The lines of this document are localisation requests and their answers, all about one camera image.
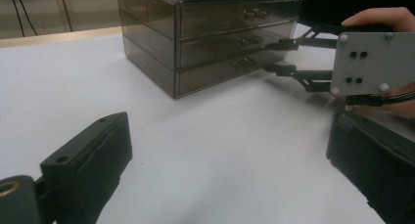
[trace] black cable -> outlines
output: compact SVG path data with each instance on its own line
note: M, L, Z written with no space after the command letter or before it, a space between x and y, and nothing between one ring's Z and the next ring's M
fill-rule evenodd
M66 15L67 20L68 20L69 30L70 31L73 31L72 23L70 22L70 16L68 14L67 1L66 0L62 0L62 4L64 5L65 15Z
M26 18L27 18L27 20L28 20L28 23L29 23L29 24L30 24L30 26L31 26L31 29L33 29L34 34L36 34L36 35L37 35L37 32L36 32L36 30L34 29L33 24L31 24L30 18L28 17L28 14L27 14L27 11L26 11L26 9L25 9L25 6L24 6L23 1L22 1L22 0L19 0L19 1L20 1L20 2L21 2L21 4L22 4L23 10L24 10L24 14L25 14L25 16L26 16Z
M401 94L401 95L382 98L382 104L384 105L397 104L397 103L402 103L402 102L406 102L406 101L410 101L414 99L415 99L415 91L412 91L412 92Z
M21 25L22 37L24 37L24 30L23 30L23 25L22 25L22 21L21 21L21 16L19 14L18 7L16 6L16 1L15 0L12 0L12 1L13 1L13 5L15 6L16 15L18 15L19 24Z

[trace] bolt hole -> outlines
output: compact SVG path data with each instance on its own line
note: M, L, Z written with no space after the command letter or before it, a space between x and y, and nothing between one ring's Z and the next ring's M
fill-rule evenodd
M67 161L69 159L69 157L59 157L56 159L56 163L63 163L65 161Z
M0 197L7 196L18 189L20 183L17 181L0 184Z

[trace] wall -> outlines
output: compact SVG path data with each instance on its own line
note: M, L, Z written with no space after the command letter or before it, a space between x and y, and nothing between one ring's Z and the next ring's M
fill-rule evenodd
M0 0L0 39L119 26L117 0Z
M376 7L406 7L415 14L414 0L305 0L300 22L315 25L323 22L341 25L355 13Z

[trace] metal linkage arm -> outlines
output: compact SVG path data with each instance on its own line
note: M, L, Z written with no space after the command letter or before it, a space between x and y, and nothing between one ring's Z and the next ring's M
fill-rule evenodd
M333 35L340 35L343 32L390 32L391 30L383 24L371 24L371 25L359 25L359 26L334 26L325 23L318 23L314 25L308 32L306 32L302 37L306 37L311 32L315 37L320 33L330 33Z
M307 92L329 92L332 79L330 70L297 70L296 66L270 65L264 67L277 76L290 76L296 79Z
M336 49L336 45L336 39L300 37L297 39L280 39L278 42L267 44L264 49L275 51L293 51L298 50L299 46Z

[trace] drawer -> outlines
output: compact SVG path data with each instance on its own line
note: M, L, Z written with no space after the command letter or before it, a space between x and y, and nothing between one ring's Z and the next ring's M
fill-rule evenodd
M122 10L171 39L295 21L302 0L118 0Z
M293 22L284 22L254 30L182 40L178 42L177 48L181 54L180 66L223 60L239 53L258 50L266 44L290 37L293 26Z
M119 12L122 34L168 68L174 68L174 41Z
M235 8L232 29L263 26L282 21L295 21L300 13L301 6L302 2L299 0L241 3Z
M127 58L175 99L282 61L286 55L281 51L260 51L198 67L172 70L125 36L123 42Z
M179 70L177 95L183 96L284 60L285 52L261 51L200 67Z

